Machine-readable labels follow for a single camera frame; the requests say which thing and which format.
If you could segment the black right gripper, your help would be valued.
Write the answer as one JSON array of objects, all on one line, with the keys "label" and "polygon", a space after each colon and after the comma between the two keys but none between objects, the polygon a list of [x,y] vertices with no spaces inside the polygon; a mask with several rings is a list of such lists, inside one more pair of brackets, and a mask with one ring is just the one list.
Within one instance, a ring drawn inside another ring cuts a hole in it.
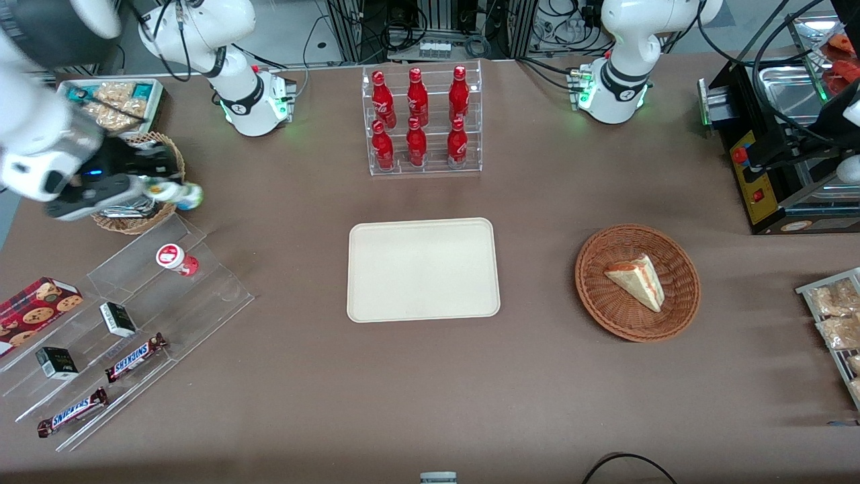
[{"label": "black right gripper", "polygon": [[182,185],[180,172],[159,173],[160,167],[178,166],[171,147],[154,146],[148,154],[122,138],[105,138],[75,171],[71,193],[121,193],[131,187],[131,177],[140,177],[147,186]]}]

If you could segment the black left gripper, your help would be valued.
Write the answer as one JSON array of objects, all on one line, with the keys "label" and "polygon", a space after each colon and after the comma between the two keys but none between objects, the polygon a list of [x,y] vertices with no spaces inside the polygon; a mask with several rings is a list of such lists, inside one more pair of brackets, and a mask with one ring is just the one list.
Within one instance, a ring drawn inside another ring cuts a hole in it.
[{"label": "black left gripper", "polygon": [[821,111],[815,122],[802,128],[800,149],[796,138],[762,138],[750,144],[749,168],[774,169],[827,159],[841,162],[854,155],[854,123],[845,111]]}]

